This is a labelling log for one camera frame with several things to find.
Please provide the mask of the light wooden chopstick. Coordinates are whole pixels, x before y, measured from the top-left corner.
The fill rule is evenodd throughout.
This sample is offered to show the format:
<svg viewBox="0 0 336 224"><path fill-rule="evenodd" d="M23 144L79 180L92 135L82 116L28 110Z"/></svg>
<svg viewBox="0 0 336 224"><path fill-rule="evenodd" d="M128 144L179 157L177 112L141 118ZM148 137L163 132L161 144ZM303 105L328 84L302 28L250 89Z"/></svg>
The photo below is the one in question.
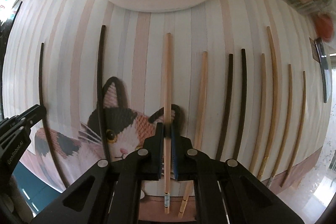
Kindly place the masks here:
<svg viewBox="0 0 336 224"><path fill-rule="evenodd" d="M167 33L165 36L164 57L163 57L163 124L165 126L165 137L163 141L163 159L164 159L164 207L165 214L170 212L170 179L171 179L171 42L172 35Z"/></svg>
<svg viewBox="0 0 336 224"><path fill-rule="evenodd" d="M208 79L208 53L204 51L202 53L202 66L201 66L201 82L198 100L198 111L197 111L197 123L194 138L194 148L197 150L201 149L203 130L205 126L205 112L206 112L206 102L207 102L207 79ZM179 208L178 218L183 218L187 202L190 194L192 193L193 182L188 181L186 184L185 192L181 201Z"/></svg>

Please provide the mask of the dark brown chopstick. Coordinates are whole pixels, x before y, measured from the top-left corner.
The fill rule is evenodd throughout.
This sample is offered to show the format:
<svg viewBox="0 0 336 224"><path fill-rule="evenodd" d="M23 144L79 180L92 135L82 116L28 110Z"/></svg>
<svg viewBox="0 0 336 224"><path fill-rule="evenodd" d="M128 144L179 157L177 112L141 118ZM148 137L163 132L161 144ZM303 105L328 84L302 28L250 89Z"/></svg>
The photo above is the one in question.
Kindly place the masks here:
<svg viewBox="0 0 336 224"><path fill-rule="evenodd" d="M246 114L246 104L247 104L247 57L244 48L241 49L241 102L240 102L240 115L238 131L236 136L235 148L233 153L233 158L238 159L240 146L243 138L245 114Z"/></svg>
<svg viewBox="0 0 336 224"><path fill-rule="evenodd" d="M227 86L226 86L226 100L224 103L222 127L220 131L220 138L218 143L218 148L216 152L215 159L220 160L223 153L224 144L227 136L228 122L231 111L231 100L232 100L232 86L234 78L234 54L230 53L228 55L228 75L227 75Z"/></svg>

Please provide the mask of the bamboo chopstick taped tip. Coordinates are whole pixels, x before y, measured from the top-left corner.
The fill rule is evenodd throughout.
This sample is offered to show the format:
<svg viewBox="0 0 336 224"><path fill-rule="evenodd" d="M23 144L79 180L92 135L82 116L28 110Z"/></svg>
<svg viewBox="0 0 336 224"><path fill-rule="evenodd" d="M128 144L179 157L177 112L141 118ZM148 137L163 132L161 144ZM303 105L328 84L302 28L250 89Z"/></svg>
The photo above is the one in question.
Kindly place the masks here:
<svg viewBox="0 0 336 224"><path fill-rule="evenodd" d="M270 186L272 185L272 182L276 176L277 170L281 163L282 156L284 154L284 149L286 146L286 141L287 141L288 133L289 133L289 126L291 122L292 105L293 105L293 72L292 72L292 65L288 64L288 105L287 105L287 111L286 111L285 127L284 127L284 132L282 135L281 145L278 151L277 159L274 164L271 176L266 185L267 188L270 188Z"/></svg>

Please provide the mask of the dark chopstick far left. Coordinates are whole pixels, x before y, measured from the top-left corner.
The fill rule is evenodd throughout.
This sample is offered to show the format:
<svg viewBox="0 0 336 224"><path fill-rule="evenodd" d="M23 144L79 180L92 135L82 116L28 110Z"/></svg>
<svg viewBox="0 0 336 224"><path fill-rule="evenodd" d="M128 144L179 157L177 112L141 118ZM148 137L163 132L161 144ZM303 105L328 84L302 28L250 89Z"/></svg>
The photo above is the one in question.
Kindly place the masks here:
<svg viewBox="0 0 336 224"><path fill-rule="evenodd" d="M45 44L41 43L41 49L40 49L40 55L39 55L39 73L38 73L38 90L39 90L39 102L42 106L45 106L44 103L44 96L43 96L43 56L44 56L44 47ZM61 169L60 166L60 162L58 161L58 158L56 156L56 152L53 149L53 140L52 140L52 136L50 133L50 129L49 129L49 123L47 120L47 115L45 115L45 117L42 119L42 124L43 124L43 129L45 131L45 135L46 135L46 140L47 140L47 144L48 147L50 149L50 153L51 153L51 158L54 162L54 165L56 167L57 173L63 183L63 185L65 186L65 188L68 188L70 185Z"/></svg>

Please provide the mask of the pale wooden chopstick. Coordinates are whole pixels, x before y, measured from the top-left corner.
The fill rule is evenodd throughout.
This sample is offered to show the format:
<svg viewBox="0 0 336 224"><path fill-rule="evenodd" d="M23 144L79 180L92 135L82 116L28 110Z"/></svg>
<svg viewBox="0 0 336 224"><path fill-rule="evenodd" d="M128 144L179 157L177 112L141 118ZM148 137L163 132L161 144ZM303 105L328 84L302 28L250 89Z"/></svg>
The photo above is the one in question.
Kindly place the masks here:
<svg viewBox="0 0 336 224"><path fill-rule="evenodd" d="M261 106L260 106L260 116L259 116L259 126L258 132L256 136L255 146L253 149L251 163L249 165L249 171L254 172L256 162L259 156L260 146L261 146L261 139L263 137L264 127L265 127L265 106L266 106L266 61L265 61L265 54L261 54Z"/></svg>

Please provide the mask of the bamboo chopstick far right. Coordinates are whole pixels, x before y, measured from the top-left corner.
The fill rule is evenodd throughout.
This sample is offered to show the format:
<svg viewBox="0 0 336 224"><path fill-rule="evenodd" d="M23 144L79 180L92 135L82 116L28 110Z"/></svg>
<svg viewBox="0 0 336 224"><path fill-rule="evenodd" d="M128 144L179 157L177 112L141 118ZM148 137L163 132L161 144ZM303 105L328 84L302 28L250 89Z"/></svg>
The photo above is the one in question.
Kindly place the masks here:
<svg viewBox="0 0 336 224"><path fill-rule="evenodd" d="M302 138L302 132L303 132L303 124L305 120L305 110L306 110L306 71L302 71L302 101L301 101L301 110L300 110L300 116L299 116L299 122L298 122L298 128L297 128L297 136L295 139L293 151L291 154L290 162L288 164L288 169L286 170L285 176L280 184L281 187L283 187L293 169L294 162L298 153L300 141Z"/></svg>

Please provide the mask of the striped cat placemat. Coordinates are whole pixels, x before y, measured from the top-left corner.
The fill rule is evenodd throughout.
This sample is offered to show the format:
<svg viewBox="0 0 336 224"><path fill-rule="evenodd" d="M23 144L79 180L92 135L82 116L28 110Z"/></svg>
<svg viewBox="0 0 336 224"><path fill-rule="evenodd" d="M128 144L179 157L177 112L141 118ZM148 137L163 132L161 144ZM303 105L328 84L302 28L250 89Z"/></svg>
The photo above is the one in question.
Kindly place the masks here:
<svg viewBox="0 0 336 224"><path fill-rule="evenodd" d="M242 54L247 57L247 104L237 161L249 170L259 126L261 54L266 61L265 127L255 170L264 157L272 115L270 26L278 64L277 130L260 180L267 185L277 159L288 105L288 64L293 72L293 105L288 138L270 190L296 209L308 202L329 125L333 84L327 55L329 99L323 102L321 67L313 16L283 0L206 0L170 12L124 9L108 0L1 0L1 117L21 114L39 103L41 43L43 96L61 169L71 185L91 165L105 159L97 114L97 58L101 26L106 25L102 86L106 140L111 161L143 147L163 122L163 57L171 33L171 122L193 146L201 82L202 53L208 53L207 102L200 151L215 159L221 134L228 55L234 78L227 136L220 161L233 159L242 92ZM302 138L291 174L290 162L301 110L302 71L306 71L306 110ZM63 185L51 158L42 121L31 129L21 159L35 176L59 192Z"/></svg>

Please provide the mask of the long bamboo chopstick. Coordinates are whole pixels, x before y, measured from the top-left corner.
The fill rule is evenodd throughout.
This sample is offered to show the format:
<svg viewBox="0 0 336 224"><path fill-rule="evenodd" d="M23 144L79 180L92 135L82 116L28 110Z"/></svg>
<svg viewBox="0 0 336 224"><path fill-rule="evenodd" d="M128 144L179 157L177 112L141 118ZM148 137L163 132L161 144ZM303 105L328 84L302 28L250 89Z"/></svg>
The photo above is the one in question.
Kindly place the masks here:
<svg viewBox="0 0 336 224"><path fill-rule="evenodd" d="M266 27L266 33L268 37L270 55L272 61L272 115L270 119L270 128L268 133L268 139L266 143L266 148L264 152L264 157L262 159L257 178L262 179L264 171L266 169L266 164L268 163L276 130L277 130L277 116L278 116L278 64L277 64L277 55L274 46L274 39L270 26Z"/></svg>

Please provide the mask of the blue smartphone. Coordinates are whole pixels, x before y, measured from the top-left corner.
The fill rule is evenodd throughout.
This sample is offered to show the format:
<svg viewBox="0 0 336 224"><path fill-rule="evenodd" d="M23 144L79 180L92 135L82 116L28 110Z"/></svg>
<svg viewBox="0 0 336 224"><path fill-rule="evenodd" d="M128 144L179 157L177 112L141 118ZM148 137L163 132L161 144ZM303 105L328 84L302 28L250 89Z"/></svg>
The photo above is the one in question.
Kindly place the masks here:
<svg viewBox="0 0 336 224"><path fill-rule="evenodd" d="M319 64L321 67L321 76L322 76L322 86L323 86L323 102L327 103L329 99L329 88L327 84L327 71L328 71L328 63L327 63L327 55L324 50L323 41L321 38L315 39L315 47L318 54Z"/></svg>

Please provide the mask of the plastic bag with red item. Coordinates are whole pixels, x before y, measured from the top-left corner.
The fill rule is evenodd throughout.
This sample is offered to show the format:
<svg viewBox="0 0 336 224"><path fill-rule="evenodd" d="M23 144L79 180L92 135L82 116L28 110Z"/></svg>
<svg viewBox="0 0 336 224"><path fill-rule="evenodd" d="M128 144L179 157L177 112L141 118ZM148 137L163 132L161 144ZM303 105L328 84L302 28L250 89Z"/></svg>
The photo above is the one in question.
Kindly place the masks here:
<svg viewBox="0 0 336 224"><path fill-rule="evenodd" d="M334 23L329 14L315 14L313 23L316 34L324 42L330 43L334 38Z"/></svg>

